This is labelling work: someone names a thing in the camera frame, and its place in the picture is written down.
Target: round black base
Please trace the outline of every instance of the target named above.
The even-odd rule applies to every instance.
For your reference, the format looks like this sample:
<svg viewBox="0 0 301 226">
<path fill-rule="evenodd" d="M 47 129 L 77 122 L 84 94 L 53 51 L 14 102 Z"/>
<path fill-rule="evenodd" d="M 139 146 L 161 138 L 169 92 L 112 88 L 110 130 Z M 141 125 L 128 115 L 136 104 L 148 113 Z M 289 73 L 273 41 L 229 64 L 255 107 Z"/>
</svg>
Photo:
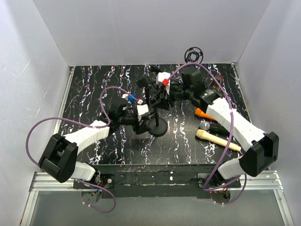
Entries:
<svg viewBox="0 0 301 226">
<path fill-rule="evenodd" d="M 147 126 L 150 128 L 149 133 L 155 137 L 161 137 L 166 134 L 168 129 L 167 121 L 162 118 L 158 118 L 159 126 L 156 126 L 156 118 L 152 118 L 148 123 Z"/>
</svg>

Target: marble surface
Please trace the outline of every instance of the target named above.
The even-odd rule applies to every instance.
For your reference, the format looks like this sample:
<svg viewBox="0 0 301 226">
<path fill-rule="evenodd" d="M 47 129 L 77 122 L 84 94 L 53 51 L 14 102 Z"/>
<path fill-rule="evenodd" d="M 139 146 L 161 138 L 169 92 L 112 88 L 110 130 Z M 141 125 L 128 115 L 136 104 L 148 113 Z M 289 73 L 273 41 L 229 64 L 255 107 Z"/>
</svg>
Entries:
<svg viewBox="0 0 301 226">
<path fill-rule="evenodd" d="M 162 71 L 172 73 L 180 65 L 159 65 Z M 248 118 L 238 81 L 231 64 L 205 65 L 213 74 L 224 76 L 224 88 L 233 107 L 246 119 Z M 149 71 L 149 65 L 116 65 L 116 66 L 77 66 L 66 100 L 63 117 L 92 123 L 100 114 L 99 97 L 108 86 L 120 86 L 137 97 L 144 97 L 144 92 L 136 85 L 143 75 L 155 79 Z M 209 75 L 203 72 L 206 83 Z M 176 81 L 181 81 L 178 74 Z M 108 90 L 103 102 L 108 104 L 122 93 Z M 93 164 L 174 164 L 174 163 L 216 163 L 223 147 L 195 138 L 199 123 L 203 120 L 194 114 L 195 107 L 189 101 L 176 102 L 169 111 L 160 110 L 159 115 L 168 122 L 168 131 L 155 138 L 149 133 L 136 135 L 131 126 L 121 126 L 120 130 L 104 140 L 86 148 L 78 156 L 78 161 Z M 80 126 L 63 121 L 59 133 L 64 135 L 75 132 Z M 229 150 L 225 160 L 237 157 L 237 152 Z"/>
</svg>

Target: orange handle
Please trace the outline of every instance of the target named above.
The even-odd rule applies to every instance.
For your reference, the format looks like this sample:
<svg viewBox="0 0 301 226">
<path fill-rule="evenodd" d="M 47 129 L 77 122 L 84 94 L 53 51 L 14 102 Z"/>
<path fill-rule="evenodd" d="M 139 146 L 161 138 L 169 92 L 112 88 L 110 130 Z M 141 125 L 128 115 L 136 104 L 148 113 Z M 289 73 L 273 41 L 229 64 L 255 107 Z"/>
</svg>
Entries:
<svg viewBox="0 0 301 226">
<path fill-rule="evenodd" d="M 208 118 L 211 120 L 216 121 L 214 118 L 212 118 L 209 114 L 204 113 L 201 109 L 197 108 L 195 114 L 199 117 Z"/>
</svg>

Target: white wall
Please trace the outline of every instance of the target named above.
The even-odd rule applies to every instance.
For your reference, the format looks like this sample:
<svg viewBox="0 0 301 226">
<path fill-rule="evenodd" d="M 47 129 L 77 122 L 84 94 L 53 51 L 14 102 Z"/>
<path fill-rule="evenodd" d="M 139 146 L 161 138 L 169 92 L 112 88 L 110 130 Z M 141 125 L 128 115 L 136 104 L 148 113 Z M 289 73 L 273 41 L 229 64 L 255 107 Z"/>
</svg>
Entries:
<svg viewBox="0 0 301 226">
<path fill-rule="evenodd" d="M 237 62 L 270 0 L 33 0 L 69 66 Z"/>
<path fill-rule="evenodd" d="M 19 225 L 35 170 L 25 138 L 37 121 L 56 116 L 69 68 L 32 0 L 0 0 L 0 225 Z M 38 161 L 54 123 L 37 128 Z"/>
<path fill-rule="evenodd" d="M 295 225 L 301 225 L 300 25 L 299 0 L 272 0 L 238 62 L 253 123 L 280 137 L 273 168 Z"/>
</svg>

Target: blue object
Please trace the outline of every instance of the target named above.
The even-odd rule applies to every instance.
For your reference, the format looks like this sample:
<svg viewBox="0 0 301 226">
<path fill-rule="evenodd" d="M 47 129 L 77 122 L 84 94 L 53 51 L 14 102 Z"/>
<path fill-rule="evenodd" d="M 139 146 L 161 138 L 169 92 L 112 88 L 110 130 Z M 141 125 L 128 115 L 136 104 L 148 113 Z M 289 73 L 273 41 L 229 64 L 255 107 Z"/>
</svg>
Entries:
<svg viewBox="0 0 301 226">
<path fill-rule="evenodd" d="M 131 102 L 131 103 L 133 103 L 133 102 L 135 102 L 135 99 L 134 98 L 132 98 L 130 95 L 128 96 L 128 101 L 129 102 Z"/>
</svg>

